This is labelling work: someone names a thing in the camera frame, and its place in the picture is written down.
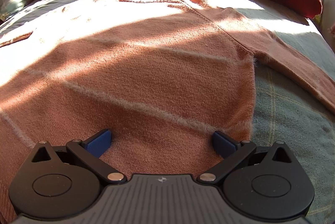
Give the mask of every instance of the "blue gripper pad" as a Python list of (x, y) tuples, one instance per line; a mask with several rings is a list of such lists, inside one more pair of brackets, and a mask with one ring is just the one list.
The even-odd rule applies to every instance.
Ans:
[(101, 130), (91, 138), (84, 141), (84, 148), (93, 156), (99, 158), (112, 144), (110, 130)]
[(227, 158), (241, 147), (239, 142), (218, 130), (212, 135), (212, 144), (215, 152), (222, 158)]

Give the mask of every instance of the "knit fabric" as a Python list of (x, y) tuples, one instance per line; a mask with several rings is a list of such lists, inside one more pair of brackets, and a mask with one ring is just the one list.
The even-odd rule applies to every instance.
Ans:
[(326, 73), (274, 33), (205, 0), (94, 0), (88, 10), (73, 3), (21, 32), (28, 27), (27, 43), (49, 51), (1, 87), (6, 221), (15, 216), (8, 186), (39, 140), (64, 145), (110, 128), (113, 146), (101, 159), (127, 176), (197, 176), (215, 165), (213, 131), (250, 139), (254, 57), (335, 112)]

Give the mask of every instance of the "metal screw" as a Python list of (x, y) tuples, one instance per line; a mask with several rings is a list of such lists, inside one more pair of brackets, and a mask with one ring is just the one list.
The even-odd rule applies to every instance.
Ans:
[(212, 173), (202, 173), (199, 178), (204, 182), (212, 182), (216, 179), (216, 176)]
[(112, 180), (114, 182), (123, 180), (123, 178), (124, 178), (124, 175), (119, 172), (110, 173), (107, 176), (107, 179)]

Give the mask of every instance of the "triangular cutout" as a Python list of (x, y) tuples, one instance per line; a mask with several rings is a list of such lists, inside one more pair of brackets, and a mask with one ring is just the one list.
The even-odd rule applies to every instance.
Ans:
[(290, 157), (287, 155), (286, 151), (284, 150), (284, 148), (278, 148), (272, 160), (276, 162), (284, 162), (284, 163), (292, 162)]
[(49, 153), (47, 152), (45, 147), (41, 147), (38, 149), (37, 153), (35, 154), (34, 158), (32, 159), (33, 163), (49, 161), (51, 160)]
[(264, 159), (264, 157), (266, 156), (267, 151), (263, 151), (263, 152), (259, 152), (259, 153), (255, 153), (254, 155), (252, 155), (249, 159), (249, 163), (248, 165), (255, 165), (255, 164), (260, 164), (261, 161)]

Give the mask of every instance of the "sweater sleeve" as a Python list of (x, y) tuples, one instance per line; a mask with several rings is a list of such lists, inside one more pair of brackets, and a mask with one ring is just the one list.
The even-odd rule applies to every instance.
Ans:
[(335, 81), (314, 62), (233, 8), (199, 10), (261, 63), (287, 76), (335, 114)]

